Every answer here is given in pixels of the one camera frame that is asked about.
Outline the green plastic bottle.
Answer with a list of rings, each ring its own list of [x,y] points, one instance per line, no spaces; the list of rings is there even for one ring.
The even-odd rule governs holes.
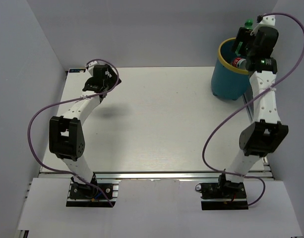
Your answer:
[[[253,20],[247,19],[246,22],[244,23],[244,26],[239,28],[236,40],[233,45],[233,50],[238,56],[243,54],[242,48],[244,47],[244,43],[247,42],[250,36],[250,33],[252,31],[252,25],[253,25]]]

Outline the red label water bottle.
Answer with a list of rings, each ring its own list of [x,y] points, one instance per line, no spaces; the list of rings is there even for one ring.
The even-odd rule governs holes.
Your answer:
[[[241,57],[236,57],[232,60],[231,65],[238,69],[246,70],[246,59]]]

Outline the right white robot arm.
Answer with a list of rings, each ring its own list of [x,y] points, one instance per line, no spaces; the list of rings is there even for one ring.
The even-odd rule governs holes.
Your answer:
[[[217,192],[227,198],[235,192],[252,166],[273,153],[288,134],[289,128],[281,123],[277,112],[275,89],[277,63],[271,57],[279,37],[269,26],[257,30],[240,28],[236,42],[242,42],[240,54],[245,56],[252,90],[252,123],[240,134],[239,152],[226,171],[226,180],[218,183]]]

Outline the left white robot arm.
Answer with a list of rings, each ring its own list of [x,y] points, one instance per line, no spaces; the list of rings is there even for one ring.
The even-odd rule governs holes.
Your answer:
[[[81,192],[88,198],[98,192],[94,172],[85,157],[85,139],[82,126],[92,111],[98,107],[107,92],[121,83],[109,64],[98,62],[87,65],[90,73],[80,98],[61,116],[53,116],[49,127],[49,150],[61,159],[73,173],[72,181],[82,184]]]

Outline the teal bin with yellow rim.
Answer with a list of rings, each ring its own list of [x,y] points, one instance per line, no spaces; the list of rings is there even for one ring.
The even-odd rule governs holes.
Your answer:
[[[226,39],[218,48],[217,61],[211,78],[211,90],[213,95],[220,99],[235,101],[247,91],[249,76],[247,70],[231,65],[232,60],[238,57],[232,52],[234,40],[235,38]]]

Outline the blue label sticker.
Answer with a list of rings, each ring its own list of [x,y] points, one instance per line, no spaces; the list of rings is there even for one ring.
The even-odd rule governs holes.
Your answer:
[[[81,73],[85,71],[86,71],[85,68],[71,68],[69,69],[68,73]]]

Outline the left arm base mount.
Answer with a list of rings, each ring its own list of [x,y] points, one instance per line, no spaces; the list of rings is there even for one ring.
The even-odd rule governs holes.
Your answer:
[[[68,190],[66,207],[89,207],[89,208],[112,208],[117,199],[117,185],[113,183],[98,183],[93,176],[91,183],[98,186],[102,191],[96,188],[75,181],[71,177]]]

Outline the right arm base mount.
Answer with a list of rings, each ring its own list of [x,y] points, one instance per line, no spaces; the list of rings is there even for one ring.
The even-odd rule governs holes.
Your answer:
[[[201,194],[203,211],[248,210],[248,202],[243,182],[233,183],[221,174],[217,182],[204,182],[195,186]]]

